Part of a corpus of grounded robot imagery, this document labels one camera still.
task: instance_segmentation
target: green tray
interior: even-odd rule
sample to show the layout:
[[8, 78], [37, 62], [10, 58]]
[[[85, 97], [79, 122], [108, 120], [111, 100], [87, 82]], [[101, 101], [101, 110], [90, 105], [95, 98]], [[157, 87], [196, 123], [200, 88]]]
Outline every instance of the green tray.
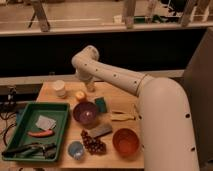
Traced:
[[[70, 106], [68, 103], [45, 103], [45, 102], [30, 102], [25, 107], [22, 118], [10, 139], [7, 149], [16, 148], [32, 142], [39, 142], [43, 144], [55, 143], [56, 155], [54, 158], [45, 159], [42, 152], [33, 153], [31, 155], [22, 152], [11, 156], [2, 156], [5, 161], [42, 161], [55, 162], [59, 157], [60, 146], [67, 120], [69, 119]], [[55, 134], [50, 137], [35, 138], [27, 135], [28, 131], [41, 131], [35, 123], [40, 115], [56, 120], [56, 127], [53, 129]]]

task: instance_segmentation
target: purple bowl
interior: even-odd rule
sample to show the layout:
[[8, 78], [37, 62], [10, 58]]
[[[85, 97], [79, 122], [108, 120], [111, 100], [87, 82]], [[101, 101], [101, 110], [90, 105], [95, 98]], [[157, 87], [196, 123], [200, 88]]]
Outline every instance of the purple bowl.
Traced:
[[83, 125], [91, 124], [98, 113], [98, 107], [92, 102], [81, 102], [73, 109], [74, 119]]

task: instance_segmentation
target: cup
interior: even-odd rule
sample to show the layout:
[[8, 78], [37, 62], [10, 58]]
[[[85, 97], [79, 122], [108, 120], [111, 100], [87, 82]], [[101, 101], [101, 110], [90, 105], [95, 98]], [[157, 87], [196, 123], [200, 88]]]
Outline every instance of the cup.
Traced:
[[76, 160], [80, 160], [84, 154], [84, 147], [80, 141], [73, 141], [68, 147], [68, 153]]
[[67, 93], [65, 89], [65, 82], [63, 80], [57, 80], [53, 82], [52, 88], [58, 97], [60, 98], [66, 97]]

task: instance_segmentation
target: small bowl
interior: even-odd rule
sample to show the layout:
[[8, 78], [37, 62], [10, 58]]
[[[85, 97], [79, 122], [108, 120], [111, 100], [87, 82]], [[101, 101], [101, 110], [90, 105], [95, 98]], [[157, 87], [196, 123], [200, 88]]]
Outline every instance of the small bowl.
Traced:
[[76, 160], [80, 160], [84, 155], [84, 147], [80, 141], [73, 141], [68, 147], [68, 153]]
[[74, 119], [83, 125], [93, 123], [98, 113], [98, 107], [92, 102], [81, 102], [73, 109]]
[[113, 146], [123, 157], [132, 156], [139, 147], [139, 138], [134, 131], [122, 128], [113, 135]]

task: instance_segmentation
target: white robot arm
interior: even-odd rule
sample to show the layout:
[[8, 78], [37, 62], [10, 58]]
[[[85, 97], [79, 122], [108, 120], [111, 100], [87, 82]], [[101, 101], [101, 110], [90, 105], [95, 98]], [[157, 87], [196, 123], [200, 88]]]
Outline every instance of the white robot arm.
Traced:
[[146, 171], [199, 171], [187, 96], [169, 78], [154, 78], [97, 62], [98, 50], [87, 46], [72, 58], [80, 80], [93, 76], [139, 97]]

